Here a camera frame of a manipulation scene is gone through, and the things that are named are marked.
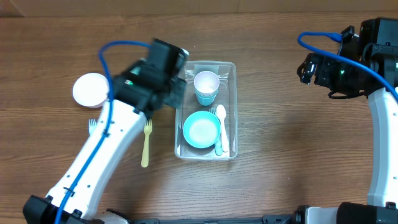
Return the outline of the light blue plastic cup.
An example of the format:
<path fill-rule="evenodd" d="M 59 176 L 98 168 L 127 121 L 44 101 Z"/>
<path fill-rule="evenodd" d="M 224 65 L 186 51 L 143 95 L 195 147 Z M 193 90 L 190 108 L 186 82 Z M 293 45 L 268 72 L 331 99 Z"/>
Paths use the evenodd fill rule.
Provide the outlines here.
<path fill-rule="evenodd" d="M 197 97 L 197 100 L 198 100 L 199 104 L 201 104 L 203 106 L 211 105 L 214 102 L 217 94 L 218 94 L 218 91 L 214 92 L 211 95 L 204 95 L 204 94 L 200 93 L 199 91 L 195 90 L 195 95 Z"/>

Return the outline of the yellow plastic fork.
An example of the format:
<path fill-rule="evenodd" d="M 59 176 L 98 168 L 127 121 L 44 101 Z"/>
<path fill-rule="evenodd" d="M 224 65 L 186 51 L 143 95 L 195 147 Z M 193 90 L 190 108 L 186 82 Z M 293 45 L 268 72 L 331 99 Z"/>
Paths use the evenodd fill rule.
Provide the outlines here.
<path fill-rule="evenodd" d="M 148 119 L 144 126 L 144 147 L 142 150 L 141 167 L 146 168 L 149 165 L 149 137 L 152 133 L 152 120 Z"/>

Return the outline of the teal bowl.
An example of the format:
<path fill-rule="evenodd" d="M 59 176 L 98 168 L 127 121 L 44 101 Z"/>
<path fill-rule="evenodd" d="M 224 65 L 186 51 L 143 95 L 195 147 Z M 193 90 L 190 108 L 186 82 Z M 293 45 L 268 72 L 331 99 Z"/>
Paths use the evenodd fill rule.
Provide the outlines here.
<path fill-rule="evenodd" d="M 208 148 L 217 142 L 221 134 L 219 119 L 208 111 L 192 113 L 183 124 L 183 136 L 194 148 Z"/>
<path fill-rule="evenodd" d="M 138 65 L 138 66 L 135 66 L 134 68 L 132 68 L 129 72 L 134 75 L 139 75 L 140 70 L 141 70 L 141 67 Z"/>

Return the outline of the white plastic spoon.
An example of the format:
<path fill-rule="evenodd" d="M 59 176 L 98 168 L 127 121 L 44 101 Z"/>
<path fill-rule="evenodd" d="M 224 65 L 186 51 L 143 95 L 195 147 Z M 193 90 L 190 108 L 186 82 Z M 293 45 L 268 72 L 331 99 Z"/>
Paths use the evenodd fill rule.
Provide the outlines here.
<path fill-rule="evenodd" d="M 226 118 L 226 110 L 223 105 L 218 105 L 216 107 L 216 116 L 220 121 L 221 124 L 221 145 L 222 145 L 222 150 L 223 152 L 229 152 L 229 143 L 228 143 L 228 137 L 226 134 L 226 127 L 224 120 Z"/>

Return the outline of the pale green fork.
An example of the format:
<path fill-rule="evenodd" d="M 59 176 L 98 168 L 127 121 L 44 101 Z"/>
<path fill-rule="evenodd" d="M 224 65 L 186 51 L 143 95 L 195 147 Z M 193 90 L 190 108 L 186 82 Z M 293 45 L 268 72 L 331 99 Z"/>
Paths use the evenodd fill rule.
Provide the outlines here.
<path fill-rule="evenodd" d="M 210 113 L 216 116 L 216 108 L 212 107 L 210 109 Z M 221 136 L 218 137 L 217 141 L 215 142 L 215 154 L 217 156 L 221 156 L 223 153 L 222 146 L 221 146 Z"/>

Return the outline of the white bowl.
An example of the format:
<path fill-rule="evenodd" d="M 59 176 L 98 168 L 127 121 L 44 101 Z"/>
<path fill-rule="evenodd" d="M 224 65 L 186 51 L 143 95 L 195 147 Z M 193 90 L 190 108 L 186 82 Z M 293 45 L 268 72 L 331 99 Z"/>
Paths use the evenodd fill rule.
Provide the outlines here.
<path fill-rule="evenodd" d="M 102 107 L 108 99 L 109 83 L 106 77 L 99 73 L 87 73 L 81 76 L 72 88 L 74 100 L 89 108 Z"/>

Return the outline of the white fork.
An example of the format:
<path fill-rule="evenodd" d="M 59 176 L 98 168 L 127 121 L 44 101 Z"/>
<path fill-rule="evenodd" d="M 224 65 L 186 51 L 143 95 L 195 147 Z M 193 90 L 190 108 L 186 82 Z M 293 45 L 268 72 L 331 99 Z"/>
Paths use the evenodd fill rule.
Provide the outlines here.
<path fill-rule="evenodd" d="M 96 120 L 95 119 L 89 119 L 88 120 L 88 132 L 89 135 L 92 135 L 96 129 Z"/>

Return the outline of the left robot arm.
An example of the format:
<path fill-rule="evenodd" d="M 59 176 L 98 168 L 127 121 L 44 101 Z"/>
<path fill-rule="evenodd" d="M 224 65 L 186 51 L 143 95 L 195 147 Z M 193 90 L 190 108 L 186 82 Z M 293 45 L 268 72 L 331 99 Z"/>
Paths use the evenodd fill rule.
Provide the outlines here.
<path fill-rule="evenodd" d="M 122 156 L 154 112 L 153 108 L 145 112 L 133 105 L 135 100 L 145 97 L 131 80 L 141 73 L 136 65 L 114 78 L 98 78 L 97 74 L 88 73 L 75 82 L 73 96 L 78 103 L 103 104 L 97 127 L 46 197 L 30 196 L 22 211 L 27 223 L 101 221 L 96 214 L 103 191 Z"/>

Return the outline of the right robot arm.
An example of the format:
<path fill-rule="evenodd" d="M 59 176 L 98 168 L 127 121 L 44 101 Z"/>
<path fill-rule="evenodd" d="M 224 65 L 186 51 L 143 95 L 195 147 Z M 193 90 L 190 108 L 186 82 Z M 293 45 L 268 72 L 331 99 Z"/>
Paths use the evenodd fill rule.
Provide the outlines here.
<path fill-rule="evenodd" d="M 365 205 L 302 207 L 294 223 L 397 223 L 397 44 L 387 40 L 341 41 L 332 54 L 309 49 L 297 74 L 302 83 L 330 89 L 329 97 L 366 96 L 373 121 L 373 174 Z"/>

